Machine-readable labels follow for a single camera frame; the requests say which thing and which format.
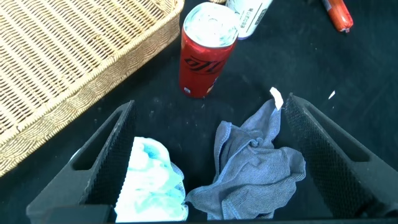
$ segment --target gray microfiber cloth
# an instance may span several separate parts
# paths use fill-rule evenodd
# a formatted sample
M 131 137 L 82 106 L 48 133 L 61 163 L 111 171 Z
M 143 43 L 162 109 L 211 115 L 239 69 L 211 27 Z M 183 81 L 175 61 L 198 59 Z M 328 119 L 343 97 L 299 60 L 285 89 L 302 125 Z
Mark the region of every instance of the gray microfiber cloth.
M 289 147 L 274 149 L 280 110 L 269 100 L 240 128 L 222 121 L 217 128 L 216 175 L 209 186 L 186 197 L 208 220 L 272 218 L 305 178 L 305 161 Z

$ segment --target black surface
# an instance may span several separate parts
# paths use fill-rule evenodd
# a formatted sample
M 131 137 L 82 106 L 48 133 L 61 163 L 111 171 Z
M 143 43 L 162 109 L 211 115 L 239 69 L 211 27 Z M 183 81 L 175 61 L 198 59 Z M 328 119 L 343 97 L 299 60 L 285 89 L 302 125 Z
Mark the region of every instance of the black surface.
M 187 0 L 182 19 L 199 2 Z M 204 100 L 187 98 L 178 89 L 178 38 L 0 178 L 1 223 L 27 223 L 27 204 L 129 100 L 137 103 L 136 135 L 154 138 L 169 149 L 185 174 L 187 192 L 213 180 L 213 142 L 220 121 L 241 125 L 271 98 L 272 86 L 285 97 L 293 92 L 311 102 L 397 170 L 398 2 L 345 2 L 354 20 L 348 35 L 334 29 L 320 1 L 275 0 L 253 36 L 238 43 Z M 328 100 L 333 90 L 336 95 Z M 275 213 L 276 219 L 329 216 L 308 177 Z M 205 216 L 190 210 L 189 220 L 199 218 Z

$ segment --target white cloth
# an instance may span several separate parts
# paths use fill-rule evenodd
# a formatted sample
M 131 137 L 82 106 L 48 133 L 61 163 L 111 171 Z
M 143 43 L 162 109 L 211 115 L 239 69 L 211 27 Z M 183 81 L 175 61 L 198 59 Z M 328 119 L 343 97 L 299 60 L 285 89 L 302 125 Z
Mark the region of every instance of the white cloth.
M 183 178 L 162 143 L 135 137 L 115 207 L 116 222 L 185 221 L 188 207 Z

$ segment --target can lid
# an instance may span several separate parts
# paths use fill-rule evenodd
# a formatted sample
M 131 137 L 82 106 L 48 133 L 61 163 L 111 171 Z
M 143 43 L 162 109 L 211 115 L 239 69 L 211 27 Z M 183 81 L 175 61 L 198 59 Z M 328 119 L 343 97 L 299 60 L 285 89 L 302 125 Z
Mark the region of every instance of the can lid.
M 205 47 L 227 47 L 238 36 L 238 18 L 226 6 L 204 2 L 194 7 L 184 20 L 185 33 Z

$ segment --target wicker basket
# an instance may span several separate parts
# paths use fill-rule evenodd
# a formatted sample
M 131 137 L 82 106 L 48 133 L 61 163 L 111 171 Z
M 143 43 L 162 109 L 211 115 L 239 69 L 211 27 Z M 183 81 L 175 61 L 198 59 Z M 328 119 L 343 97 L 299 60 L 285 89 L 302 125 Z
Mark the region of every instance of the wicker basket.
M 171 43 L 183 4 L 0 1 L 0 176 Z
M 226 0 L 209 0 L 209 1 L 213 2 L 213 3 L 218 3 L 218 4 L 223 4 L 226 2 Z

